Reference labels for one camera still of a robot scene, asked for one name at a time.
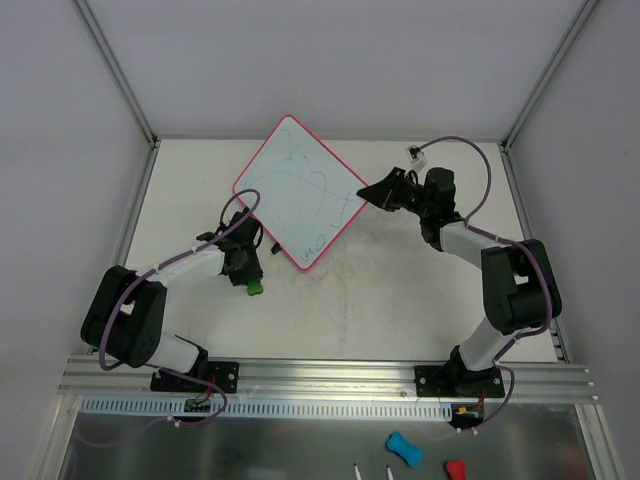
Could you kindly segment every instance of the red whiteboard frame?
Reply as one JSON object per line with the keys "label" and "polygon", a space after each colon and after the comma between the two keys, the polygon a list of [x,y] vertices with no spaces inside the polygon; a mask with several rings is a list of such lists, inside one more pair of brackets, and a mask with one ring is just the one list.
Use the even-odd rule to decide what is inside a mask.
{"label": "red whiteboard frame", "polygon": [[[271,130],[271,133],[269,133],[269,135],[267,136],[267,138],[265,139],[264,142],[262,142],[262,145],[260,145],[260,148],[258,149],[258,151],[253,155],[253,157],[251,157],[251,160],[249,160],[249,163],[247,163],[247,166],[244,167],[244,169],[242,170],[242,172],[240,172],[240,175],[238,175],[238,178],[236,179],[236,181],[233,183],[233,187],[231,188],[231,190],[233,191],[233,193],[237,193],[237,185],[238,182],[240,181],[240,179],[242,178],[242,176],[244,175],[244,173],[247,171],[247,169],[251,166],[251,164],[253,163],[253,161],[256,159],[256,157],[260,154],[260,152],[262,151],[262,149],[264,148],[264,146],[267,144],[267,142],[269,141],[269,139],[273,136],[273,134],[275,133],[276,130],[278,130],[278,127],[280,127],[280,124],[287,118],[290,118],[291,120],[293,120],[294,122],[296,122],[298,125],[300,125],[309,135],[311,135],[313,137],[313,139],[318,142],[320,145],[322,145],[322,147],[331,154],[332,157],[334,157],[336,160],[338,160],[347,170],[349,170],[349,172],[351,172],[351,174],[356,177],[359,181],[361,181],[363,183],[363,185],[366,187],[368,186],[367,182],[365,182],[362,177],[360,175],[358,175],[349,165],[347,165],[346,163],[344,163],[344,161],[342,161],[342,159],[340,157],[338,157],[329,147],[327,147],[322,140],[320,140],[311,130],[309,130],[302,122],[300,122],[300,120],[298,120],[296,117],[294,117],[293,115],[285,115],[284,117],[282,117],[277,125],[273,128],[273,130]],[[248,207],[249,205],[247,205],[244,200],[242,198],[238,198],[238,200],[240,201],[240,203],[242,203],[244,206]],[[313,262],[311,262],[309,264],[308,267],[303,267],[302,265],[300,265],[297,260],[295,259],[295,257],[293,255],[291,255],[291,253],[289,253],[284,246],[281,245],[282,247],[282,251],[287,255],[287,257],[289,257],[289,259],[291,259],[291,261],[294,263],[294,265],[296,267],[298,267],[300,270],[302,270],[303,272],[306,272],[308,270],[310,270],[318,260],[320,260],[324,254],[329,250],[329,248],[331,248],[331,245],[333,245],[333,242],[335,242],[341,235],[342,233],[345,231],[345,229],[351,225],[351,222],[353,222],[353,220],[360,215],[360,212],[362,212],[362,210],[364,209],[364,207],[367,206],[367,203],[363,203],[362,206],[356,210],[356,213],[353,214],[353,216],[349,219],[349,221],[345,222],[345,224],[342,226],[342,228],[338,231],[338,233],[333,237],[333,239],[327,244],[327,246],[322,250],[322,252],[320,252],[320,255],[318,255]],[[255,218],[257,218],[258,220],[260,220],[260,218],[258,218],[258,216],[254,213],[253,216]],[[263,225],[263,228],[265,230],[265,232],[267,232],[267,234],[273,238],[274,241],[278,241],[278,239],[269,231],[269,229]]]}

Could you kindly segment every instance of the green object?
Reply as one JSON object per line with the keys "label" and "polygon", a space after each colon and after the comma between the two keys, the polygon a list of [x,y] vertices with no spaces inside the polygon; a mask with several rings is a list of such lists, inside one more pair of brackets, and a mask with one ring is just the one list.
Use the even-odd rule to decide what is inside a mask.
{"label": "green object", "polygon": [[249,295],[260,295],[262,292],[264,292],[264,288],[262,288],[260,280],[251,280],[247,284],[247,293]]}

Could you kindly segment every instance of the red object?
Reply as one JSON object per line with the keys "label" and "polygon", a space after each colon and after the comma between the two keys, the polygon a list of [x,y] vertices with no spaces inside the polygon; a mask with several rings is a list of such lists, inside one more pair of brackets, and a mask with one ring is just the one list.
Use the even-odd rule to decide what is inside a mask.
{"label": "red object", "polygon": [[450,460],[445,464],[451,480],[467,480],[467,467],[462,460]]}
{"label": "red object", "polygon": [[[267,144],[267,142],[269,141],[269,139],[271,138],[271,136],[275,133],[275,131],[278,129],[278,127],[280,126],[280,124],[282,123],[282,121],[283,121],[285,118],[290,118],[290,119],[292,119],[294,122],[296,122],[298,125],[300,125],[300,126],[301,126],[301,127],[302,127],[302,128],[303,128],[303,129],[304,129],[304,130],[309,134],[309,135],[311,135],[311,136],[313,137],[313,139],[314,139],[316,142],[318,142],[320,145],[322,145],[322,146],[324,147],[324,149],[325,149],[327,152],[329,152],[329,153],[330,153],[333,157],[335,157],[335,159],[336,159],[336,160],[338,160],[338,161],[339,161],[339,162],[340,162],[340,163],[341,163],[341,164],[342,164],[342,165],[343,165],[347,170],[349,170],[349,172],[351,172],[351,174],[352,174],[354,177],[356,177],[358,180],[360,180],[360,181],[362,182],[362,184],[363,184],[365,187],[366,187],[366,186],[368,186],[367,182],[365,182],[365,181],[362,179],[362,177],[360,177],[360,175],[358,175],[358,174],[357,174],[357,173],[356,173],[356,172],[355,172],[355,171],[354,171],[354,170],[353,170],[349,165],[347,165],[346,163],[344,163],[340,157],[338,157],[335,153],[333,153],[333,151],[332,151],[329,147],[327,147],[327,146],[322,142],[322,140],[320,140],[320,139],[319,139],[319,138],[318,138],[318,137],[317,137],[317,136],[316,136],[316,135],[315,135],[311,130],[309,130],[306,126],[304,126],[304,125],[302,124],[302,122],[300,122],[300,120],[298,120],[298,119],[297,119],[296,117],[294,117],[293,115],[285,115],[284,117],[282,117],[282,118],[280,119],[280,121],[279,121],[279,122],[278,122],[278,124],[275,126],[275,128],[274,128],[273,130],[271,130],[271,133],[269,134],[269,136],[267,137],[267,139],[262,143],[262,145],[260,145],[260,148],[259,148],[259,149],[258,149],[258,151],[255,153],[255,155],[251,158],[251,160],[249,161],[249,163],[247,164],[247,166],[246,166],[246,167],[244,167],[244,169],[242,170],[242,172],[240,173],[240,175],[238,176],[238,178],[236,179],[236,181],[235,181],[235,182],[234,182],[234,184],[233,184],[233,187],[232,187],[232,191],[233,191],[233,193],[237,193],[237,191],[236,191],[236,187],[237,187],[237,185],[238,185],[238,181],[242,178],[242,175],[244,175],[244,172],[246,172],[246,171],[247,171],[247,169],[249,168],[249,166],[251,166],[251,164],[253,163],[253,161],[256,159],[256,157],[258,156],[258,154],[262,151],[262,149],[264,148],[264,146]],[[247,204],[244,202],[244,200],[243,200],[242,198],[238,198],[238,201],[239,201],[240,203],[242,203],[242,204],[243,204],[244,206],[246,206],[246,207],[248,207],[248,206],[249,206],[249,205],[247,205]],[[320,255],[318,255],[318,256],[313,260],[313,262],[311,262],[311,265],[309,265],[307,268],[303,268],[303,267],[298,263],[298,261],[295,259],[295,257],[294,257],[293,255],[291,255],[291,254],[286,250],[286,248],[284,248],[284,247],[281,245],[282,251],[287,255],[287,257],[289,257],[289,258],[291,259],[291,261],[293,262],[293,264],[294,264],[296,267],[298,267],[300,270],[302,270],[303,272],[304,272],[304,271],[306,271],[306,270],[309,270],[311,267],[313,267],[313,266],[316,264],[316,262],[317,262],[318,260],[320,260],[320,257],[322,257],[322,256],[327,252],[327,250],[329,250],[329,248],[331,247],[331,245],[333,244],[333,242],[335,242],[335,241],[338,239],[338,237],[339,237],[340,235],[342,235],[342,233],[345,231],[345,229],[346,229],[346,228],[351,224],[351,222],[353,222],[353,221],[355,220],[355,218],[356,218],[358,215],[360,215],[360,212],[362,212],[362,210],[363,210],[363,209],[364,209],[364,207],[366,207],[366,206],[367,206],[367,202],[364,202],[364,203],[362,204],[362,206],[358,209],[358,211],[357,211],[357,212],[356,212],[356,213],[351,217],[351,219],[350,219],[347,223],[345,223],[345,224],[342,226],[342,228],[340,229],[340,231],[338,232],[338,234],[337,234],[335,237],[333,237],[333,239],[329,242],[329,244],[326,246],[326,248],[324,248],[324,249],[322,250],[322,252],[320,253]],[[267,234],[268,234],[271,238],[273,238],[276,242],[278,241],[278,239],[277,239],[276,237],[274,237],[274,236],[273,236],[273,234],[269,231],[269,229],[268,229],[267,227],[265,227],[264,225],[262,225],[262,227],[264,228],[264,231],[265,231],[265,232],[267,232]]]}

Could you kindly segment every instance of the black mounting plate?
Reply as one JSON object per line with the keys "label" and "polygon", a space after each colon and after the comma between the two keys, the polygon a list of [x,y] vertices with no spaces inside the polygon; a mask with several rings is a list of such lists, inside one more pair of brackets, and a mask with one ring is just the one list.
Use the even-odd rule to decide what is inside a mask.
{"label": "black mounting plate", "polygon": [[[224,393],[237,393],[238,374],[240,372],[240,364],[238,362],[209,361],[207,372],[206,378],[210,379],[212,375],[215,375],[215,384]],[[158,376],[156,374],[151,375],[150,389],[152,392],[202,393],[207,387],[160,371]]]}
{"label": "black mounting plate", "polygon": [[416,382],[416,395],[423,397],[450,397],[450,398],[468,398],[480,397],[480,387],[484,388],[485,398],[503,398],[504,385],[502,375],[497,368],[491,369],[490,375],[486,380],[474,382],[473,387],[466,389],[462,393],[460,388],[456,388],[450,382],[447,382],[439,376],[443,372],[442,365],[417,365],[413,371]]}

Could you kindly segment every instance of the gray wall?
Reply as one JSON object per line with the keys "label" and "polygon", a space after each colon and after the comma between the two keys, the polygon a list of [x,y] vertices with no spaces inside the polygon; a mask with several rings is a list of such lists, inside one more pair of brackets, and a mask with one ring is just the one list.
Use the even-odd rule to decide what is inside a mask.
{"label": "gray wall", "polygon": [[145,152],[71,2],[0,2],[2,478],[23,478]]}
{"label": "gray wall", "polygon": [[605,1],[516,142],[573,359],[592,365],[629,478],[640,471],[640,3]]}
{"label": "gray wall", "polygon": [[91,0],[159,134],[501,139],[582,0]]}

